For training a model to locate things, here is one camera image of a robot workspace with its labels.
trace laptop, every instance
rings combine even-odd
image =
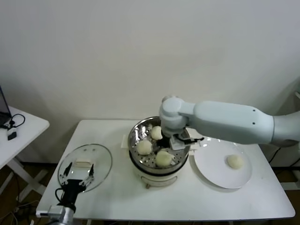
[[[0,125],[5,124],[11,118],[11,113],[8,108],[8,104],[4,98],[3,91],[0,87]]]

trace metal steamer tray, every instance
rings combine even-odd
[[[162,147],[159,141],[157,142],[151,138],[150,133],[155,126],[160,126],[160,118],[158,116],[146,118],[132,128],[128,137],[129,154],[134,165],[141,171],[153,176],[166,176],[178,171],[185,164],[190,146],[187,146],[182,150],[173,150],[169,146],[167,148]],[[186,129],[184,129],[181,137],[189,138]],[[142,156],[138,154],[136,146],[140,141],[145,139],[152,143],[153,151],[147,156]],[[156,154],[161,149],[166,149],[167,152],[175,157],[172,164],[168,167],[161,168],[155,164]]]

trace white wall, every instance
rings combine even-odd
[[[3,0],[0,84],[49,120],[25,161],[57,162],[84,118],[157,115],[164,95],[276,113],[300,74],[297,0]]]

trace white plate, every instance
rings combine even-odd
[[[251,162],[241,146],[233,142],[206,137],[195,150],[195,162],[205,178],[223,188],[240,188],[251,178]],[[244,165],[232,169],[227,163],[229,155],[239,155]]]

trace cable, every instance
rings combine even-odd
[[[8,212],[5,216],[2,216],[2,217],[0,218],[0,220],[4,219],[4,218],[7,217],[9,214],[10,214],[10,212]]]
[[[55,220],[53,220],[53,221],[51,221],[51,222],[49,222],[49,223],[46,223],[46,224],[44,224],[44,225],[51,225],[51,224],[54,224],[54,223],[56,223],[56,222],[58,222],[58,219],[55,219]]]
[[[293,164],[289,165],[289,167],[293,167],[293,166],[296,165],[299,161],[300,161],[300,158],[298,158],[297,161],[294,162]],[[282,171],[280,171],[280,172],[277,172],[277,173],[275,173],[275,175],[278,175],[278,174],[282,173],[283,171],[284,171],[284,170],[282,170]]]
[[[182,139],[179,137],[179,135],[174,135],[178,140],[182,141],[184,144],[193,144],[197,143],[198,141],[203,141],[204,137],[202,138],[190,138],[190,139]]]
[[[279,152],[279,150],[281,150],[281,148],[277,149],[273,155],[273,157],[271,158],[271,160],[269,161],[269,163],[271,163],[273,161],[273,159],[275,158],[275,156],[277,155],[277,153]]]
[[[59,201],[59,203],[61,203],[61,198],[59,198],[58,195],[57,195],[57,191],[59,191],[59,190],[63,190],[63,189],[62,189],[62,188],[56,189],[56,190],[55,190],[55,197],[56,197],[56,199]]]
[[[32,203],[38,203],[38,202],[39,202],[39,200],[34,200],[34,201],[30,202],[30,203],[26,203],[24,205],[19,205],[18,207],[20,208],[20,207],[23,207],[23,206],[26,206],[26,205],[30,205]]]
[[[41,219],[42,219],[42,218],[38,219],[38,221],[37,221],[36,225],[38,225],[38,224],[39,224],[39,222],[41,222]]]
[[[20,207],[17,212],[15,212],[15,217],[18,221],[26,220],[28,224],[30,224],[30,216],[35,215],[36,213],[36,206],[26,205]]]
[[[13,215],[13,217],[15,218],[15,223],[16,223],[16,225],[18,225],[18,220],[17,220],[17,218],[15,217],[15,215],[13,214],[13,213],[11,213],[12,215]]]
[[[17,125],[17,126],[14,126],[15,122],[13,121],[13,118],[14,118],[15,116],[22,116],[22,117],[23,117],[23,122],[20,123],[20,124]],[[17,114],[13,115],[13,116],[10,118],[10,122],[9,122],[10,127],[9,127],[9,128],[17,128],[17,127],[19,127],[19,126],[21,126],[22,124],[25,123],[25,120],[26,120],[25,116],[23,116],[22,114],[17,113]]]
[[[17,204],[16,204],[16,208],[19,205],[19,201],[20,201],[20,184],[19,184],[19,180],[18,180],[18,176],[17,174],[13,171],[14,176],[15,176],[15,180],[17,181],[17,187],[18,187],[18,198],[17,198]]]
[[[11,214],[11,212],[9,212],[1,221],[0,225],[2,225],[2,223],[8,218],[8,216]]]
[[[300,161],[300,158],[296,162],[294,162],[292,165],[290,165],[289,167],[296,165],[299,161]]]

